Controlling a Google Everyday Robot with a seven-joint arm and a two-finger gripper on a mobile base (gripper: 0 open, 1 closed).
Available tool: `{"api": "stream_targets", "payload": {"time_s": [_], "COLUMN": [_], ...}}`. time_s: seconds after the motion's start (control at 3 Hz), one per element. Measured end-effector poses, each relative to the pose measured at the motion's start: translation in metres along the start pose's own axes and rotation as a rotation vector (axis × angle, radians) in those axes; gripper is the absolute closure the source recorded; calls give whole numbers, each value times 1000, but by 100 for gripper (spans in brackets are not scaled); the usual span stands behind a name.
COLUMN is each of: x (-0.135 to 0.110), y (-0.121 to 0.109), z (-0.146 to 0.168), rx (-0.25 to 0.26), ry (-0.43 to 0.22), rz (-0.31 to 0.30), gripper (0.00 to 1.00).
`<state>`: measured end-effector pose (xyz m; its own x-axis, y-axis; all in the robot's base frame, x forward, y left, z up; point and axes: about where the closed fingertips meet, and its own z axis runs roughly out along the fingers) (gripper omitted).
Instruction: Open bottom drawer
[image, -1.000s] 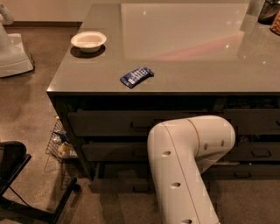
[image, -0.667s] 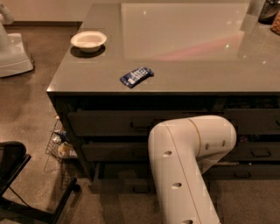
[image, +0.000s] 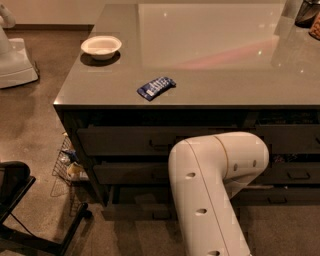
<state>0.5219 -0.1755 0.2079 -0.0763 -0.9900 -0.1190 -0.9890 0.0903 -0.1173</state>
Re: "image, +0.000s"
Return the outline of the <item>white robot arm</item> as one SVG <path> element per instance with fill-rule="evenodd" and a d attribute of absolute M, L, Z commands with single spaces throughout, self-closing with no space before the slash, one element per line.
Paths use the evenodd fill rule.
<path fill-rule="evenodd" d="M 184 139 L 169 179 L 187 256 L 252 256 L 230 199 L 267 167 L 265 143 L 247 132 Z"/>

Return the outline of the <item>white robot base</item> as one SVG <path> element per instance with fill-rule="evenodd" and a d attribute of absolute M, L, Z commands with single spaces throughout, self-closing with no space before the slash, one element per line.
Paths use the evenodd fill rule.
<path fill-rule="evenodd" d="M 5 28 L 15 26 L 14 15 L 0 3 L 0 88 L 15 87 L 39 79 L 36 63 L 30 57 L 23 38 L 9 39 Z"/>

